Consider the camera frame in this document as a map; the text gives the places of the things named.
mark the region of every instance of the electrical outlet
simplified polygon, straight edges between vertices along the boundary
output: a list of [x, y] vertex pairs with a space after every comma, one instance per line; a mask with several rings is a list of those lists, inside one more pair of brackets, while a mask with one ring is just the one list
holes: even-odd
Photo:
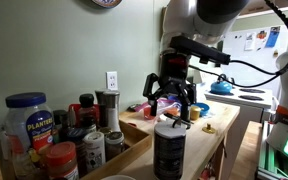
[[118, 90], [116, 71], [106, 72], [106, 88], [110, 90]]

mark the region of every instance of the pepper grinder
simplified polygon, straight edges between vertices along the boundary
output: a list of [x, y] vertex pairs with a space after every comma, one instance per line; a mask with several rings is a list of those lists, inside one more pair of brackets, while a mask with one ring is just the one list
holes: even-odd
[[105, 105], [106, 105], [106, 119], [107, 126], [112, 129], [112, 131], [121, 131], [119, 125], [118, 117], [118, 107], [119, 107], [119, 91], [106, 91], [104, 92]]
[[109, 91], [109, 89], [100, 89], [100, 90], [95, 90], [96, 94], [96, 99], [97, 99], [97, 104], [99, 107], [100, 111], [100, 117], [99, 117], [99, 127], [107, 127], [108, 122], [106, 118], [106, 102], [105, 102], [105, 96], [104, 92]]

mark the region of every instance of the black lid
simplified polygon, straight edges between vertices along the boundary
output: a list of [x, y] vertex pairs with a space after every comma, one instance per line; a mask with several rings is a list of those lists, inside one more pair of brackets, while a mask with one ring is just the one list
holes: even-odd
[[55, 125], [62, 124], [63, 120], [67, 120], [67, 112], [65, 110], [53, 111]]
[[67, 140], [72, 141], [72, 142], [81, 141], [86, 134], [87, 134], [87, 131], [83, 128], [72, 128], [67, 133]]
[[8, 96], [5, 99], [6, 106], [9, 108], [24, 108], [36, 106], [46, 102], [46, 96], [42, 92], [29, 92]]
[[94, 105], [93, 94], [82, 94], [80, 95], [80, 103], [82, 108], [92, 107]]

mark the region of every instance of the silver canister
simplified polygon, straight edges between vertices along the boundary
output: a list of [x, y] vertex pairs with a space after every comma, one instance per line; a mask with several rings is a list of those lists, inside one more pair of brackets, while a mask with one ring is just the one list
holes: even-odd
[[85, 143], [87, 172], [91, 172], [106, 162], [104, 134], [92, 132], [87, 134], [83, 141]]
[[107, 127], [108, 122], [107, 122], [107, 118], [106, 118], [106, 102], [105, 102], [105, 96], [104, 96], [104, 92], [109, 91], [109, 89], [99, 89], [99, 90], [95, 90], [95, 94], [96, 94], [96, 99], [97, 99], [97, 104], [99, 106], [99, 111], [100, 111], [100, 115], [99, 115], [99, 127]]
[[106, 91], [104, 92], [105, 105], [106, 105], [106, 118], [107, 127], [110, 127], [112, 131], [121, 131], [119, 126], [119, 91]]
[[111, 132], [105, 137], [105, 153], [107, 161], [119, 155], [124, 150], [124, 134], [122, 132]]

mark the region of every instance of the planters jar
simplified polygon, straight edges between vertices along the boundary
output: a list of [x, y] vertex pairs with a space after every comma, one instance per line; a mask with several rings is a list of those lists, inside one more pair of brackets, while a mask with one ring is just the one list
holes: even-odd
[[9, 108], [6, 134], [17, 179], [47, 179], [44, 157], [53, 142], [53, 119], [45, 94], [16, 94], [5, 101]]

